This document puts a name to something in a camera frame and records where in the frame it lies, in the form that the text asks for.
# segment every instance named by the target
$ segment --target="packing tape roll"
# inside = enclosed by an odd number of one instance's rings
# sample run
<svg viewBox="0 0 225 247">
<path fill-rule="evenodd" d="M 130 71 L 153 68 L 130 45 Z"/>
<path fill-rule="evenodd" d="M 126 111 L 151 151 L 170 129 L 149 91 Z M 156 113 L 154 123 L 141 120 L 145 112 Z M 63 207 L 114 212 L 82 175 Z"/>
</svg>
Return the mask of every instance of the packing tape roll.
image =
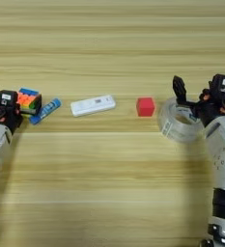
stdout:
<svg viewBox="0 0 225 247">
<path fill-rule="evenodd" d="M 201 121 L 193 116 L 191 110 L 178 106 L 174 97 L 163 104 L 158 123 L 165 136 L 183 143 L 194 141 L 203 128 Z"/>
</svg>

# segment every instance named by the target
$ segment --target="wooden table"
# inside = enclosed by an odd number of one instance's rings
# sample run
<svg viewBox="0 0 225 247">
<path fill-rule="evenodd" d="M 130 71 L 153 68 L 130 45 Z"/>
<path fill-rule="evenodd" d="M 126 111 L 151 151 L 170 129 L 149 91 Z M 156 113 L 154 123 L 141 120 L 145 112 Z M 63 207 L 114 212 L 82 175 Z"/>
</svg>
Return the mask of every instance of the wooden table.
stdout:
<svg viewBox="0 0 225 247">
<path fill-rule="evenodd" d="M 63 107 L 24 122 L 0 176 L 0 247 L 196 246 L 211 214 L 203 140 L 163 137 L 157 112 L 182 76 L 191 97 L 225 73 L 225 0 L 0 0 L 0 90 Z M 115 110 L 74 118 L 70 102 Z M 156 114 L 136 115 L 140 96 Z"/>
</svg>

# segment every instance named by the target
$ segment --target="clear tape roll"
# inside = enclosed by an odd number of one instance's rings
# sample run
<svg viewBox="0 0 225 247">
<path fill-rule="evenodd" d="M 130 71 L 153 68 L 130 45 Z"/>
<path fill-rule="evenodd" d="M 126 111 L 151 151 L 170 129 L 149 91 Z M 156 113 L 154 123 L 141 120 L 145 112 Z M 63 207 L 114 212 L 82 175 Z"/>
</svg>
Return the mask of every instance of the clear tape roll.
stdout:
<svg viewBox="0 0 225 247">
<path fill-rule="evenodd" d="M 183 143 L 194 141 L 203 128 L 202 123 L 193 116 L 191 110 L 178 106 L 174 97 L 163 104 L 158 123 L 165 136 Z"/>
</svg>

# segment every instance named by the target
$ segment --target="rubik's cube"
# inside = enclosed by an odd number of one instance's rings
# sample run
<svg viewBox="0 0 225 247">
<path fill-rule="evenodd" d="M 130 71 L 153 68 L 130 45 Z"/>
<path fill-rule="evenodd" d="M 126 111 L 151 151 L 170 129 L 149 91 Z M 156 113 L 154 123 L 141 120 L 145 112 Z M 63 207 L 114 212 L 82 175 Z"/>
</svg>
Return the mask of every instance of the rubik's cube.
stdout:
<svg viewBox="0 0 225 247">
<path fill-rule="evenodd" d="M 42 95 L 29 89 L 20 89 L 17 93 L 17 103 L 22 114 L 37 115 L 42 107 Z"/>
</svg>

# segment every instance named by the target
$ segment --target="blue marker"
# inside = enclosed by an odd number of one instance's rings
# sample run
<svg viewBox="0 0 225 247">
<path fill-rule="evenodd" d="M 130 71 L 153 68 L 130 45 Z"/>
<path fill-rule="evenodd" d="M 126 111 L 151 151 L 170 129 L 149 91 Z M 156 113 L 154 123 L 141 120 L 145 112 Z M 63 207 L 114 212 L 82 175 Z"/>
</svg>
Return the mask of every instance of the blue marker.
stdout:
<svg viewBox="0 0 225 247">
<path fill-rule="evenodd" d="M 30 117 L 30 123 L 31 124 L 38 124 L 41 120 L 43 120 L 47 115 L 52 113 L 54 110 L 59 108 L 62 105 L 62 102 L 59 98 L 54 98 L 51 102 L 46 104 L 40 114 L 38 116 L 32 116 Z"/>
</svg>

